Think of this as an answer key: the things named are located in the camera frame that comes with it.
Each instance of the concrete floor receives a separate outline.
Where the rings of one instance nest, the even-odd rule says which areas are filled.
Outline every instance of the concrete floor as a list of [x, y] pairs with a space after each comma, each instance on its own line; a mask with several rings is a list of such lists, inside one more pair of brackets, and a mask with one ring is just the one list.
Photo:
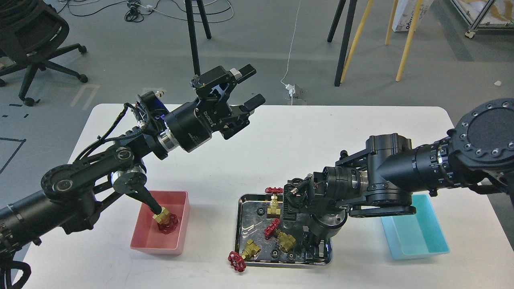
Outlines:
[[[71, 9], [75, 14], [87, 14], [113, 2]], [[156, 2], [142, 1], [144, 5]], [[62, 7], [57, 0], [47, 3]], [[358, 3], [355, 28], [365, 4]], [[243, 103], [252, 93], [261, 93], [268, 105], [290, 104], [280, 79], [286, 72], [299, 1], [233, 0], [232, 5], [233, 19], [211, 24], [212, 39], [207, 40], [201, 25], [197, 25], [202, 72], [218, 65], [229, 69], [251, 63], [258, 73], [236, 88], [230, 103]], [[390, 5], [388, 1], [375, 2], [346, 80], [334, 87], [346, 10], [334, 41], [327, 43], [337, 1], [301, 1], [289, 72], [284, 80], [306, 90], [294, 105], [440, 106], [456, 123], [487, 100], [512, 97], [512, 33], [480, 32], [470, 40], [464, 37], [467, 27], [461, 16], [449, 1], [443, 0], [435, 0], [423, 18], [403, 79], [395, 82], [407, 34], [394, 33], [391, 44], [384, 46]], [[226, 2], [219, 0], [208, 6], [207, 12], [226, 7]], [[161, 1], [158, 8], [185, 17], [171, 1]], [[23, 72], [2, 77], [8, 85], [0, 88], [0, 115], [4, 116], [0, 118], [0, 168], [16, 153], [0, 172], [1, 207], [38, 191], [41, 176], [68, 161], [96, 104], [134, 102], [136, 94], [151, 89], [166, 91], [166, 103], [194, 99], [189, 86], [194, 73], [186, 22], [154, 13], [141, 23], [127, 23], [123, 20], [127, 10], [125, 4], [120, 4], [88, 17], [72, 16], [67, 9], [61, 13], [70, 25], [65, 44], [81, 43], [87, 46], [88, 53], [74, 51], [54, 61], [86, 74], [87, 84], [56, 71], [38, 72], [27, 96], [40, 101], [34, 107], [26, 107], [12, 105], [21, 103], [17, 94]], [[230, 15], [225, 12], [209, 19], [223, 20]], [[493, 84], [497, 80], [502, 81], [501, 86]], [[115, 117], [105, 116], [106, 121]], [[23, 139], [26, 141], [22, 144], [16, 141]], [[365, 140], [358, 141], [364, 146]], [[508, 197], [493, 195], [490, 200], [514, 246], [514, 210]]]

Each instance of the black robotic arm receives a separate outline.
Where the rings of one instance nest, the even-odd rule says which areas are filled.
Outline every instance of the black robotic arm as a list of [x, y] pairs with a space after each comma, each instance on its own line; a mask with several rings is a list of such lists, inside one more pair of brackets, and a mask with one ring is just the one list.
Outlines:
[[[41, 179], [41, 187], [34, 193], [0, 210], [0, 288], [20, 288], [27, 281], [30, 267], [12, 261], [24, 245], [41, 243], [40, 236], [62, 227], [67, 234], [93, 229], [100, 213], [124, 194], [141, 201], [160, 215], [164, 212], [145, 188], [146, 167], [143, 158], [154, 153], [165, 159], [180, 146], [193, 151], [220, 131], [225, 139], [245, 128], [249, 116], [265, 102], [258, 94], [242, 105], [228, 105], [230, 92], [238, 83], [255, 74], [247, 65], [239, 70], [224, 70], [218, 66], [195, 77], [191, 85], [197, 98], [169, 112], [159, 98], [160, 92], [138, 96], [136, 105], [124, 104], [111, 128], [82, 151], [72, 164], [49, 170]], [[108, 138], [115, 126], [131, 109], [138, 126], [119, 137]], [[92, 154], [108, 142], [114, 144]], [[107, 181], [97, 182], [107, 177]], [[114, 189], [104, 200], [95, 195]], [[23, 277], [12, 284], [10, 271], [20, 268]]]
[[415, 214], [413, 192], [437, 196], [440, 188], [469, 188], [509, 194], [514, 205], [514, 99], [476, 107], [447, 134], [416, 148], [398, 134], [370, 136], [364, 150], [341, 151], [334, 167], [290, 180], [281, 218], [309, 214], [316, 245], [334, 236], [348, 216]]

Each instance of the metal tray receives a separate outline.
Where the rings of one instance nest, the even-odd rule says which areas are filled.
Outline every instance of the metal tray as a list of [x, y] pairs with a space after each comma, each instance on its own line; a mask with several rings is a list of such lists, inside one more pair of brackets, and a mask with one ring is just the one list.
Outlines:
[[[278, 195], [279, 207], [282, 209], [283, 196]], [[246, 242], [252, 239], [261, 248], [261, 252], [250, 261], [245, 261], [247, 266], [260, 267], [311, 267], [313, 265], [326, 265], [332, 260], [332, 242], [327, 240], [324, 244], [322, 257], [314, 258], [305, 241], [308, 233], [307, 218], [305, 214], [298, 214], [296, 221], [281, 220], [281, 230], [292, 235], [296, 239], [294, 251], [284, 253], [278, 250], [276, 239], [264, 238], [264, 229], [271, 224], [274, 218], [266, 217], [266, 209], [271, 201], [269, 194], [246, 194], [241, 196], [237, 207], [237, 225], [235, 231], [234, 251], [241, 253]], [[259, 208], [264, 209], [264, 215], [257, 214]], [[271, 252], [278, 250], [277, 258], [272, 258]]]

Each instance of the screw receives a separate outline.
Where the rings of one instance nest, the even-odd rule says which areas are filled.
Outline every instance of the screw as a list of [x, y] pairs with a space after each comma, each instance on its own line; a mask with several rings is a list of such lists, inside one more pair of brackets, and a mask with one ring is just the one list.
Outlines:
[[60, 180], [57, 182], [56, 188], [58, 191], [64, 192], [64, 191], [69, 190], [72, 185], [73, 185], [72, 181], [70, 181], [68, 179], [64, 179], [64, 180]]
[[128, 159], [131, 156], [129, 151], [121, 151], [118, 153], [118, 159]]

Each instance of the cardboard box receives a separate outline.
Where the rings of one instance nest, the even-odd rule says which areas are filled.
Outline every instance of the cardboard box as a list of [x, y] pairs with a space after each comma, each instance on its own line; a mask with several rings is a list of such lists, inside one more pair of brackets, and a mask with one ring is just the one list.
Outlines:
[[[417, 0], [399, 0], [396, 12], [394, 14], [393, 31], [409, 31], [412, 23], [412, 17], [414, 14], [414, 8], [416, 7]], [[419, 11], [418, 26], [420, 20], [427, 13], [428, 8], [432, 5], [434, 0], [423, 0], [421, 10]]]

